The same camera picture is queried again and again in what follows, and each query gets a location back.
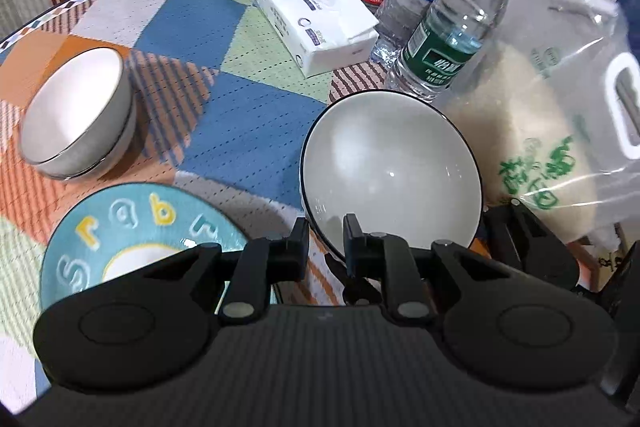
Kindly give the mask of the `white ribbed bowl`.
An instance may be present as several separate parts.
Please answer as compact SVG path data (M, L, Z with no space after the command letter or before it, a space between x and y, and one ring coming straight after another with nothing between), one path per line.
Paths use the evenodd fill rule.
M416 248L437 239L469 247L480 227L480 168L456 126L410 95L345 96L312 124L299 161L303 208L320 241L345 257L343 219Z

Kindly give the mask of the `blue fried egg plate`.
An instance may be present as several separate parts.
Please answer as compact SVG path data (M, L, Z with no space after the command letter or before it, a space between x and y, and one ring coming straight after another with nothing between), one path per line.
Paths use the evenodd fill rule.
M124 183L91 194L55 228L40 271L40 309L198 244L240 251L247 237L227 216L180 188Z

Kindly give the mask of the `patchwork tablecloth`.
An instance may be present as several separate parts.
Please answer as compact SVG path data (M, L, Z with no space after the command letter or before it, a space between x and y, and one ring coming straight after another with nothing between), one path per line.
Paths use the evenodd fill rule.
M96 180L40 176L18 151L32 96L74 55L109 46L137 102L122 160ZM178 221L168 188L190 192L246 235L287 230L302 211L300 148L314 118L354 91L378 89L371 63L305 77L254 0L73 0L1 49L1 402L12 413L47 389L32 347L49 239L78 202L146 183L121 218L162 231Z

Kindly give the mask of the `green label water bottle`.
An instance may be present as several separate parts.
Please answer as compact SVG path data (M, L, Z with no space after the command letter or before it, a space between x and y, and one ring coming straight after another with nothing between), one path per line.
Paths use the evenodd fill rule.
M431 102L477 54L509 0L434 0L390 66L384 87Z

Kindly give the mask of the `white tissue pack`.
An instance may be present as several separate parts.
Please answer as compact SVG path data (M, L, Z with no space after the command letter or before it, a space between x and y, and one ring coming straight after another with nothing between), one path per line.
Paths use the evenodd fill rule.
M361 0L255 0L308 78L367 61L378 19Z

